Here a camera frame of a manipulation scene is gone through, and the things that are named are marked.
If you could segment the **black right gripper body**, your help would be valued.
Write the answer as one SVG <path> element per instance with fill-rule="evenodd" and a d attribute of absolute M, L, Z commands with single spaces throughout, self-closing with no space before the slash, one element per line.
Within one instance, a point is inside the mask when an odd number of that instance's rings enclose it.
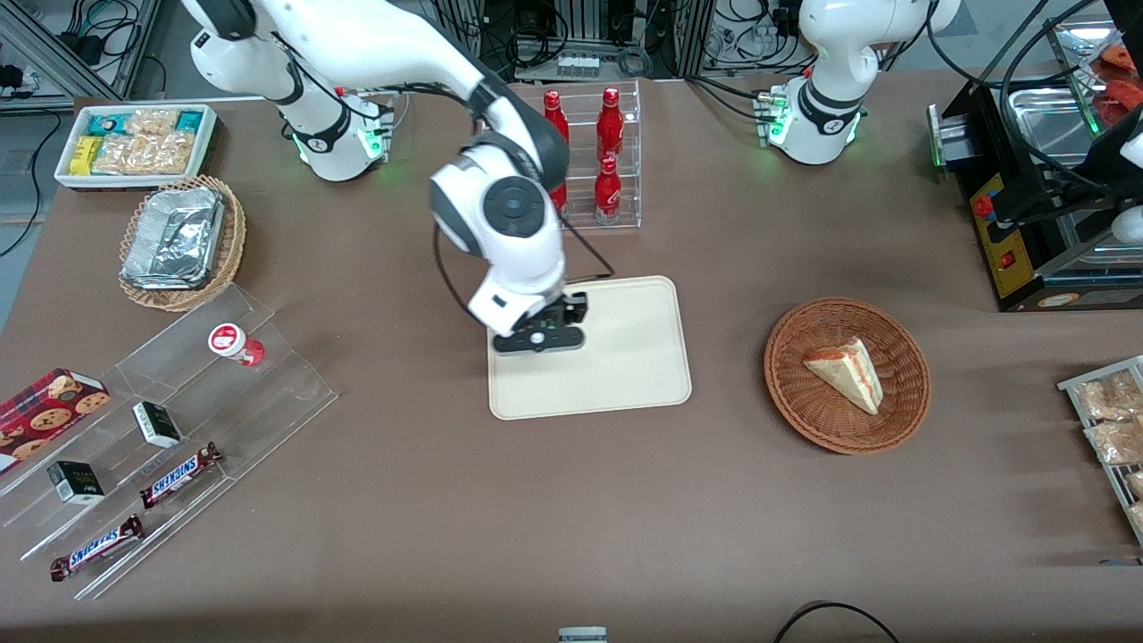
<path fill-rule="evenodd" d="M 494 336 L 494 353 L 523 355 L 580 349 L 588 335 L 580 323 L 588 318 L 588 294 L 563 294 L 535 316 L 522 319 L 509 337 Z"/>

